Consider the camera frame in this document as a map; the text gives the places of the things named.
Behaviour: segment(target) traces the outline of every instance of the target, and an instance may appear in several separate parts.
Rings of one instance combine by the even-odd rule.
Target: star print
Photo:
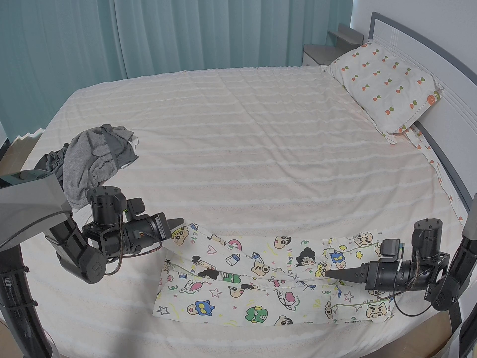
[[[219,298],[218,295],[222,294],[222,292],[218,291],[218,288],[215,288],[214,290],[209,290],[209,292],[212,294],[212,297],[217,297],[217,298]]]
[[[346,293],[346,294],[344,295],[344,301],[349,301],[349,302],[351,303],[351,299],[354,298],[354,297],[355,297],[355,296],[353,296],[353,295],[351,294],[351,290],[350,290],[348,293]]]
[[[161,313],[161,315],[164,315],[164,314],[170,314],[168,311],[167,311],[167,307],[159,307],[159,310],[156,310],[156,312],[158,313]]]

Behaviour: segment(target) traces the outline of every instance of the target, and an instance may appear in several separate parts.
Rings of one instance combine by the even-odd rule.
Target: bed frame
[[[477,192],[477,152],[471,149],[477,144],[477,75],[436,43],[377,12],[371,15],[369,39],[426,70],[444,87],[443,97],[415,125],[437,154],[469,211]],[[460,307],[456,304],[449,313],[454,332],[462,323]],[[468,355],[476,340],[477,304],[460,330],[460,357]]]

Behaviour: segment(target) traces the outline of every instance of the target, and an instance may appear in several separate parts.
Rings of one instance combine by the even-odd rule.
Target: nightstand
[[[337,32],[328,31],[336,38],[336,46],[305,44],[301,66],[329,65],[339,56],[362,45],[364,36],[350,27],[339,24]]]

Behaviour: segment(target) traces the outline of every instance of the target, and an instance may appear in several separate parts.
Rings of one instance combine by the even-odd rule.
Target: white wall
[[[477,73],[477,0],[355,0],[351,27],[365,39],[373,11],[434,41]]]
[[[1,125],[0,122],[0,147],[3,146],[3,142],[7,139],[7,134],[5,133],[5,130],[3,129],[3,126]]]

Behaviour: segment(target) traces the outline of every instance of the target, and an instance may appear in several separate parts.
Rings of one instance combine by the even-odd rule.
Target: cartoon print clothing
[[[198,224],[172,231],[154,316],[227,326],[382,322],[389,293],[324,276],[380,257],[372,233],[353,238],[221,237]]]

